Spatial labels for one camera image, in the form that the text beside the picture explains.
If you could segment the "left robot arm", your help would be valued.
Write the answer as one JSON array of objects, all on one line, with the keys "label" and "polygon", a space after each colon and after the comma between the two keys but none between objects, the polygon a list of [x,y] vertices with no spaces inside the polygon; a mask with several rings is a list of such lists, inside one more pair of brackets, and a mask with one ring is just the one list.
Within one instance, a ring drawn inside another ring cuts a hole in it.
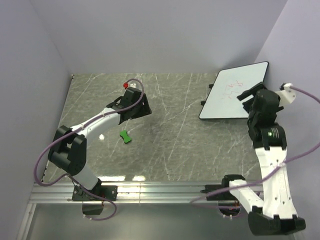
[{"label": "left robot arm", "polygon": [[104,198],[107,193],[101,186],[102,181],[87,164],[89,143],[125,121],[151,113],[146,94],[140,89],[128,87],[123,96],[116,98],[92,118],[72,127],[60,126],[53,139],[54,145],[48,152],[48,160],[84,187],[83,195],[89,201]]}]

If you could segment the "green whiteboard eraser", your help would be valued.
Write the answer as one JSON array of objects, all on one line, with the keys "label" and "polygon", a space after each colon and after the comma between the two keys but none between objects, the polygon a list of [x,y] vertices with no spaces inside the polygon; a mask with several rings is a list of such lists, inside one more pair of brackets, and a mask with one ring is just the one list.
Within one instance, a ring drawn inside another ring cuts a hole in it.
[{"label": "green whiteboard eraser", "polygon": [[128,144],[132,141],[132,138],[128,135],[128,132],[126,130],[122,130],[120,133],[119,133],[119,136],[123,139],[123,142],[125,144]]}]

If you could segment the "white whiteboard black frame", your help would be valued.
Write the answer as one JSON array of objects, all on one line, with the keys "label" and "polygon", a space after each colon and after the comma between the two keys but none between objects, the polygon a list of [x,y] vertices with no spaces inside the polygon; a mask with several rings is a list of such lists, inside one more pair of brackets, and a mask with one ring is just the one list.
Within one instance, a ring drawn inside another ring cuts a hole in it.
[{"label": "white whiteboard black frame", "polygon": [[269,63],[263,61],[219,71],[209,85],[206,100],[201,102],[199,119],[246,119],[248,113],[237,96],[263,82],[268,68]]}]

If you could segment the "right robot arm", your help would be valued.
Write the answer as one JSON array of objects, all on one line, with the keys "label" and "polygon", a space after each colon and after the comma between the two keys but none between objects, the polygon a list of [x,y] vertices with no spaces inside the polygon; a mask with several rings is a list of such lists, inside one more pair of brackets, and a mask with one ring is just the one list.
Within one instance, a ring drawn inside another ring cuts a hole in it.
[{"label": "right robot arm", "polygon": [[290,83],[272,91],[262,82],[237,96],[248,113],[248,135],[260,166],[263,198],[252,190],[254,183],[235,174],[225,176],[222,187],[207,194],[222,195],[226,200],[236,198],[248,213],[249,228],[255,236],[290,235],[306,228],[306,221],[298,216],[291,196],[286,133],[276,123],[277,113],[295,98]]}]

